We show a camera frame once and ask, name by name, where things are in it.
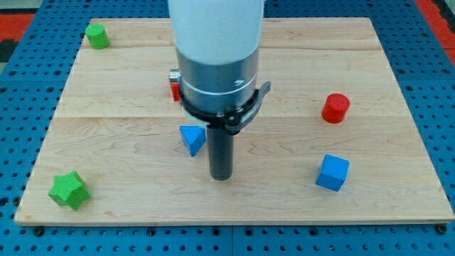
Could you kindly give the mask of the red block behind arm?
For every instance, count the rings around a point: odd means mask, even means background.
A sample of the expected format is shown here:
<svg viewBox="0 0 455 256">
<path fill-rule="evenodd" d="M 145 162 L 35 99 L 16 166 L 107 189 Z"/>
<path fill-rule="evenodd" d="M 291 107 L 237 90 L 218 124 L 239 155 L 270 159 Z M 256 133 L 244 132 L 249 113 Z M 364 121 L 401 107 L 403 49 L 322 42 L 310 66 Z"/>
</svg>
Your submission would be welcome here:
<svg viewBox="0 0 455 256">
<path fill-rule="evenodd" d="M 171 87 L 171 92 L 172 92 L 172 96 L 173 96 L 173 101 L 179 102 L 181 100 L 180 84 L 178 82 L 171 82 L 170 87 Z"/>
</svg>

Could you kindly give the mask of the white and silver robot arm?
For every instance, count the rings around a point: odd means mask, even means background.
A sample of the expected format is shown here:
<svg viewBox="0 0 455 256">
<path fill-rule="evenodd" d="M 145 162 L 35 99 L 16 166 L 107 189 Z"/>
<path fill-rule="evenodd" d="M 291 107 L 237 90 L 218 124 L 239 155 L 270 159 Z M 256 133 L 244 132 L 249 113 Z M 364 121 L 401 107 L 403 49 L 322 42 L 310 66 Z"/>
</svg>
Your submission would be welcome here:
<svg viewBox="0 0 455 256">
<path fill-rule="evenodd" d="M 255 90 L 263 0 L 170 0 L 181 93 L 192 107 L 231 112 Z"/>
</svg>

